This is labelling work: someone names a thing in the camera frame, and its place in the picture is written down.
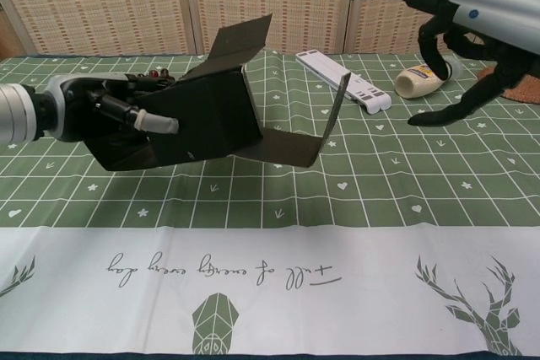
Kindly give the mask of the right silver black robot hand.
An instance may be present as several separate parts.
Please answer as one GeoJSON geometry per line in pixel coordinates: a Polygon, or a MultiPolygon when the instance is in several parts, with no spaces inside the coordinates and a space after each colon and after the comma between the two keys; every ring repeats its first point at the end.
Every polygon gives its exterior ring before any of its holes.
{"type": "Polygon", "coordinates": [[[450,77],[439,52],[439,35],[458,56],[495,64],[459,102],[411,116],[410,126],[449,126],[513,89],[525,76],[539,75],[539,0],[401,1],[430,16],[418,29],[418,46],[439,79],[450,77]]]}

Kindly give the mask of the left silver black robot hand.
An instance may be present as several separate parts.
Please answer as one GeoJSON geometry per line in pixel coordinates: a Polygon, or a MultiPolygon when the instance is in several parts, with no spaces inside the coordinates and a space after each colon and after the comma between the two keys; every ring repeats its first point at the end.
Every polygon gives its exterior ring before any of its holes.
{"type": "Polygon", "coordinates": [[[174,83],[170,76],[156,71],[149,75],[133,73],[81,73],[51,77],[44,94],[47,131],[64,142],[79,142],[117,133],[176,134],[179,121],[162,116],[140,105],[138,99],[174,83]]]}

